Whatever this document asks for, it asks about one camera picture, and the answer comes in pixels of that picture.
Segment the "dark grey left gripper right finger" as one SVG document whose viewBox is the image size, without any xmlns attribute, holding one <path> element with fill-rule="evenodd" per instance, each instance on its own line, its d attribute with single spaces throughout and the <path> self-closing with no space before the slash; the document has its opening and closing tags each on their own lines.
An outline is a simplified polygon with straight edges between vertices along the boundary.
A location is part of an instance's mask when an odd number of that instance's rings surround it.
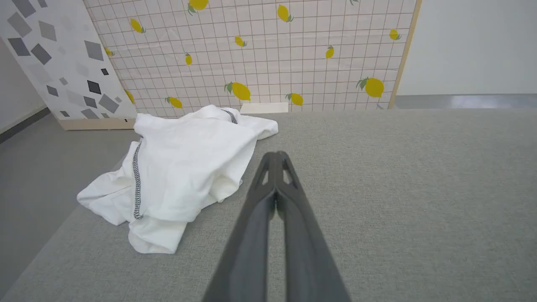
<svg viewBox="0 0 537 302">
<path fill-rule="evenodd" d="M 284 222 L 286 300 L 349 302 L 334 258 L 287 153 L 279 151 L 276 208 Z"/>
</svg>

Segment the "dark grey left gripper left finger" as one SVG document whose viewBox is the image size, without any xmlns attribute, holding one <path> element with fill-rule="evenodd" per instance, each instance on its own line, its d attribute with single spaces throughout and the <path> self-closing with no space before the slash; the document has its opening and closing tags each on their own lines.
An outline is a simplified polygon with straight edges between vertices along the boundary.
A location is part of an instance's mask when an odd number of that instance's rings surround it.
<svg viewBox="0 0 537 302">
<path fill-rule="evenodd" d="M 261 159 L 204 302 L 267 300 L 267 246 L 276 207 L 276 178 L 272 175 L 275 156 L 268 152 Z"/>
</svg>

